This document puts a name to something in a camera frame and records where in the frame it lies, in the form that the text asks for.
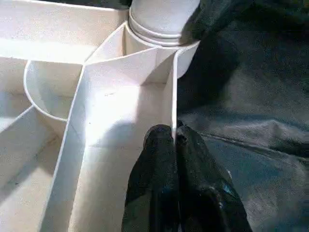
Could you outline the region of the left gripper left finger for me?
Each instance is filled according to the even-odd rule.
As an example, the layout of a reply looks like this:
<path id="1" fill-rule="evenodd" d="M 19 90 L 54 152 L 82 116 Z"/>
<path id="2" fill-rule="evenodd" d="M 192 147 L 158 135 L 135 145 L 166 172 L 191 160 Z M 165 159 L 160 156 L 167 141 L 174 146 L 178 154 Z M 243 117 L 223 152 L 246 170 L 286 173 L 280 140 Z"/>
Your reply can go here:
<path id="1" fill-rule="evenodd" d="M 121 230 L 177 232 L 179 181 L 171 128 L 152 126 L 129 176 Z"/>

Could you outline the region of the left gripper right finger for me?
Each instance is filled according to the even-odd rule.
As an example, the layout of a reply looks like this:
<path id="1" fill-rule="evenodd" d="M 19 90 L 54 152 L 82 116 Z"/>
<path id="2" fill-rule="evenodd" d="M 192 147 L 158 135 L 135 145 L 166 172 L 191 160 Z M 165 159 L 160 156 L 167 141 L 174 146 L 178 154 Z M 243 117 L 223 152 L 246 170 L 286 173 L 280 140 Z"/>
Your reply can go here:
<path id="1" fill-rule="evenodd" d="M 252 231 L 230 174 L 202 137 L 179 122 L 176 139 L 182 231 Z"/>

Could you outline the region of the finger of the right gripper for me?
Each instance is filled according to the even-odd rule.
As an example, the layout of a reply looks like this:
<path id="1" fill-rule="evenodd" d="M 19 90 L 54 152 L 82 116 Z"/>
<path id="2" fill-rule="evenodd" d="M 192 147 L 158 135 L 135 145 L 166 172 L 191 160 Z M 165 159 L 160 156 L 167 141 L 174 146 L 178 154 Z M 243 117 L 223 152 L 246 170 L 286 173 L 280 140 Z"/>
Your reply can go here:
<path id="1" fill-rule="evenodd" d="M 187 22 L 186 38 L 189 42 L 221 31 L 242 12 L 240 0 L 201 0 Z"/>

